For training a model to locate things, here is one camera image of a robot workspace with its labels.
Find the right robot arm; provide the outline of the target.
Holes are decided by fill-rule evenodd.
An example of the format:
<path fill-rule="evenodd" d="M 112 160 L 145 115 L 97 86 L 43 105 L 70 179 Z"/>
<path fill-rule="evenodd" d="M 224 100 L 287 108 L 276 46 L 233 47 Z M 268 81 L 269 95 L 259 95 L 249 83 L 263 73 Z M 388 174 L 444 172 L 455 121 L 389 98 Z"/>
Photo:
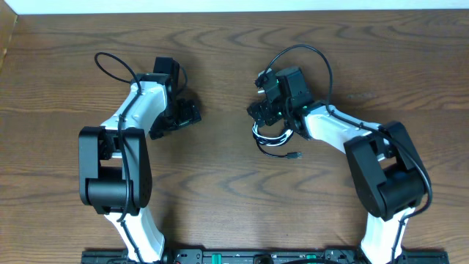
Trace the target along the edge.
<path fill-rule="evenodd" d="M 286 144 L 294 134 L 344 153 L 356 193 L 368 212 L 360 250 L 368 263 L 396 263 L 409 218 L 420 213 L 431 184 L 400 122 L 381 125 L 351 117 L 313 98 L 299 67 L 259 73 L 265 99 L 251 104 L 253 138 L 260 150 Z"/>

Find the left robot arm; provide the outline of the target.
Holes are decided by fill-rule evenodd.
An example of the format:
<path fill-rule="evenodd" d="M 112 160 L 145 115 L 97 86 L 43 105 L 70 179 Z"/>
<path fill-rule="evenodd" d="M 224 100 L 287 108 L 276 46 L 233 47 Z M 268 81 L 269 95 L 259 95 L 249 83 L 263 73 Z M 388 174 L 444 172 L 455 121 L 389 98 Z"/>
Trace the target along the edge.
<path fill-rule="evenodd" d="M 123 250 L 86 250 L 83 263 L 174 263 L 148 208 L 152 171 L 147 140 L 201 121 L 193 100 L 181 98 L 186 72 L 171 57 L 158 57 L 150 73 L 131 73 L 130 92 L 99 126 L 78 135 L 79 194 L 85 205 L 110 221 Z"/>

